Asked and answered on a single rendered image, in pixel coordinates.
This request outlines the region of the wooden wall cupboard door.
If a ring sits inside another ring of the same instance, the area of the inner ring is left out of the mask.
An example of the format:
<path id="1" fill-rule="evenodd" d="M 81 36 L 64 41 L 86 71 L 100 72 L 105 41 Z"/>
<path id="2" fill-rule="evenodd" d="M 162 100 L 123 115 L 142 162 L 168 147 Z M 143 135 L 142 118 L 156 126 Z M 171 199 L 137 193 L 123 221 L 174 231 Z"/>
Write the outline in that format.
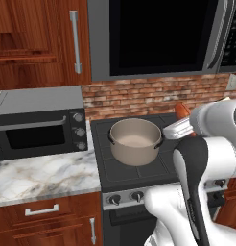
<path id="1" fill-rule="evenodd" d="M 78 11 L 82 74 L 70 11 Z M 0 90 L 90 83 L 87 0 L 0 0 Z"/>

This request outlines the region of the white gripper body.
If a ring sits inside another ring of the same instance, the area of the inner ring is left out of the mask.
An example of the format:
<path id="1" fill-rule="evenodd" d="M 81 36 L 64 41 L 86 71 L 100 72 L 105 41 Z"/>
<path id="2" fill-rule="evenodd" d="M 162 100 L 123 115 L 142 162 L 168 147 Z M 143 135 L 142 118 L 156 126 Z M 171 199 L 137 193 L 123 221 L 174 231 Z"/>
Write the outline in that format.
<path id="1" fill-rule="evenodd" d="M 170 140 L 181 139 L 191 133 L 193 133 L 193 127 L 188 117 L 184 117 L 163 129 L 163 134 Z"/>

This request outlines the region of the beige cooking pot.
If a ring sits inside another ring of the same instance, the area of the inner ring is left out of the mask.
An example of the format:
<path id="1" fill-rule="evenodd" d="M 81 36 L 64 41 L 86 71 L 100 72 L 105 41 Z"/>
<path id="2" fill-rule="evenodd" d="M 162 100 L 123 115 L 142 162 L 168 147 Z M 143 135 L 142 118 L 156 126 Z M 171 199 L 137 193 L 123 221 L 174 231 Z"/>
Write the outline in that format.
<path id="1" fill-rule="evenodd" d="M 140 118 L 116 122 L 107 138 L 113 157 L 129 166 L 143 166 L 154 161 L 165 139 L 153 122 Z"/>

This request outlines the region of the toaster oven glass door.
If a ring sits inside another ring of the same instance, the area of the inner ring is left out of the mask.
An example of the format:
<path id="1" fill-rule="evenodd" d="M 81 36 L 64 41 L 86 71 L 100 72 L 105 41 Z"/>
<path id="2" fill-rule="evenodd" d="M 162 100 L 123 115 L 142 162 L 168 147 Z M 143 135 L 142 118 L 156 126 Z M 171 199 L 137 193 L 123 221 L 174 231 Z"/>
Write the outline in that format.
<path id="1" fill-rule="evenodd" d="M 0 160 L 15 160 L 73 151 L 68 120 L 64 125 L 0 131 Z"/>

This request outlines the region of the black oven door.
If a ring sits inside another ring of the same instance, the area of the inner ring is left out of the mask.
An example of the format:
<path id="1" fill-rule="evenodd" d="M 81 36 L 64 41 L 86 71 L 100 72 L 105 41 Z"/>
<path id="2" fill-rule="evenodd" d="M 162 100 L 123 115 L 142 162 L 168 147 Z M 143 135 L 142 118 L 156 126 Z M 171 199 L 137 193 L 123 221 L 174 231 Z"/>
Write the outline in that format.
<path id="1" fill-rule="evenodd" d="M 144 205 L 103 211 L 103 246 L 144 246 L 157 218 Z"/>

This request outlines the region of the wooden drawer front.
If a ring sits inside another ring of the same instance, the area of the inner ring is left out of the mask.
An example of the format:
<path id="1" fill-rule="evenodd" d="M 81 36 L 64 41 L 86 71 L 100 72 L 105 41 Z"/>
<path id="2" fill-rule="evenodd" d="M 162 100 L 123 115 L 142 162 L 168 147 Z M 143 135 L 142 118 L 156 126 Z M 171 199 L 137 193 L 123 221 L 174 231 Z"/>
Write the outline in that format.
<path id="1" fill-rule="evenodd" d="M 54 204 L 59 204 L 59 211 L 34 216 L 25 216 L 25 209 L 49 209 Z M 51 221 L 82 218 L 89 215 L 95 215 L 100 211 L 101 205 L 99 192 L 5 206 L 0 208 L 0 232 Z"/>

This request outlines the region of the black microwave door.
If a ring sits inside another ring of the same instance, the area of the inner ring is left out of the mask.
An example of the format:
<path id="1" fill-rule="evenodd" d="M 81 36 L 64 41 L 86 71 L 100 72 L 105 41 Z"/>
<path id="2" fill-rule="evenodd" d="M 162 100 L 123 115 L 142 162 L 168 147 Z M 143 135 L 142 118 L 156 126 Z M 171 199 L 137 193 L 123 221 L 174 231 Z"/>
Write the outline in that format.
<path id="1" fill-rule="evenodd" d="M 214 71 L 224 0 L 110 0 L 112 76 Z"/>

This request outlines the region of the wooden base cupboard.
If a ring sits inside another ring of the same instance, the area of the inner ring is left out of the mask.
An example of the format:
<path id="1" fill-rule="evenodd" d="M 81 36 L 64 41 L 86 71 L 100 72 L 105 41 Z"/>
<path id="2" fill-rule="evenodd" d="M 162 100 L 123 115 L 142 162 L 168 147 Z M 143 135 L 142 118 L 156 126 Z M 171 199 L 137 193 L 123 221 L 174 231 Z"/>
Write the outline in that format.
<path id="1" fill-rule="evenodd" d="M 225 204 L 220 208 L 216 222 L 236 229 L 236 178 L 229 181 L 224 199 Z"/>

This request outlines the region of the grey black toaster oven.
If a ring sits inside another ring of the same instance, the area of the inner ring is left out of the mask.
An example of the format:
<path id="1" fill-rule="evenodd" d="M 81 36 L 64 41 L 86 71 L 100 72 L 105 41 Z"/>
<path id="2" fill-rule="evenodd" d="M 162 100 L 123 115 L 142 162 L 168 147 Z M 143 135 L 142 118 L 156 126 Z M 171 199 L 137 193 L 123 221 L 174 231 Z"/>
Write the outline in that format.
<path id="1" fill-rule="evenodd" d="M 82 122 L 73 118 L 76 112 L 83 114 Z M 4 90 L 0 94 L 0 125 L 58 120 L 64 115 L 72 136 L 72 152 L 81 152 L 77 143 L 87 144 L 87 130 L 83 96 L 79 86 Z M 85 129 L 84 136 L 75 134 L 78 128 Z"/>

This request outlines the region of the grey microwave oven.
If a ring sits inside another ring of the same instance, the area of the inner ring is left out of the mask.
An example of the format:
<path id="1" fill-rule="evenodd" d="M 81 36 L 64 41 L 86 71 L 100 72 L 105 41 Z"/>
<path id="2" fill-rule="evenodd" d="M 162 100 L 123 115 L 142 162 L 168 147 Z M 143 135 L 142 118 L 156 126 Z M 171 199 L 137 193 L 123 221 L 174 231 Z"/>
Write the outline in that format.
<path id="1" fill-rule="evenodd" d="M 94 81 L 113 81 L 123 79 L 142 79 L 150 77 L 183 77 L 192 75 L 208 75 L 236 72 L 236 7 L 229 23 L 223 50 L 218 59 L 218 67 L 203 72 L 180 72 L 150 75 L 122 75 L 110 74 L 109 62 L 109 1 L 88 0 L 88 22 L 91 55 L 91 78 Z"/>

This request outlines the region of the orange sweet potato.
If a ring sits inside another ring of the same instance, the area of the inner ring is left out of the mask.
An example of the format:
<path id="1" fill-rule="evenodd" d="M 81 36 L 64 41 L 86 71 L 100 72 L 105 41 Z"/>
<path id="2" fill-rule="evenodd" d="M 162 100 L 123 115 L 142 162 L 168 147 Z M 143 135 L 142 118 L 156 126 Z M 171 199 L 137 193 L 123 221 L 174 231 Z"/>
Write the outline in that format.
<path id="1" fill-rule="evenodd" d="M 178 119 L 182 119 L 189 116 L 191 111 L 184 103 L 178 102 L 175 105 L 175 113 Z"/>

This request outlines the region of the wooden base cupboard door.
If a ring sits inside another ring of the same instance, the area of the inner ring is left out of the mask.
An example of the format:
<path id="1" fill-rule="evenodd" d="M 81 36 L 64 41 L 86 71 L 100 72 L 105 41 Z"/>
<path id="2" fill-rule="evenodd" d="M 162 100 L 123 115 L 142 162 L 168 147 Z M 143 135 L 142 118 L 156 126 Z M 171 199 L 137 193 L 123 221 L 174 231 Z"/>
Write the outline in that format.
<path id="1" fill-rule="evenodd" d="M 0 233 L 0 246 L 103 246 L 101 226 L 89 218 L 41 224 Z"/>

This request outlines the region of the black stove with hob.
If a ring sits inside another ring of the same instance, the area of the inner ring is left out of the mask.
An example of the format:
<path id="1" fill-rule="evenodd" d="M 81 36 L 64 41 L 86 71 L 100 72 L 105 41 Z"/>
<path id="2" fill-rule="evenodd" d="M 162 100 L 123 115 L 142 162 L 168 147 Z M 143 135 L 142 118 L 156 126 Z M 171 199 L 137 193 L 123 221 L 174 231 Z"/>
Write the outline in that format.
<path id="1" fill-rule="evenodd" d="M 130 196 L 135 191 L 145 192 L 158 185 L 176 186 L 178 177 L 173 167 L 173 149 L 177 145 L 175 140 L 166 140 L 159 148 L 154 161 L 143 166 L 128 166 L 117 160 L 111 154 L 107 133 L 111 126 L 118 122 L 116 118 L 93 121 L 91 126 L 93 145 L 99 170 L 102 195 L 102 216 L 104 210 L 122 209 L 144 205 Z M 120 195 L 118 206 L 109 202 L 112 195 Z M 167 228 L 156 221 L 153 233 L 146 239 L 145 245 L 171 245 L 173 240 Z"/>

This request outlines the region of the white wall socket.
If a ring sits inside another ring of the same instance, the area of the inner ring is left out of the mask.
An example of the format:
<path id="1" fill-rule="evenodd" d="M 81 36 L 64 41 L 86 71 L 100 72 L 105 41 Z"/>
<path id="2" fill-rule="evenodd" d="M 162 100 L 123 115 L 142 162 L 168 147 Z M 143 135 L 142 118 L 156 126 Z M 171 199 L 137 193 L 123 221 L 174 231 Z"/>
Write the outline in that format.
<path id="1" fill-rule="evenodd" d="M 226 86 L 226 90 L 235 90 L 236 89 L 236 75 L 231 74 Z"/>

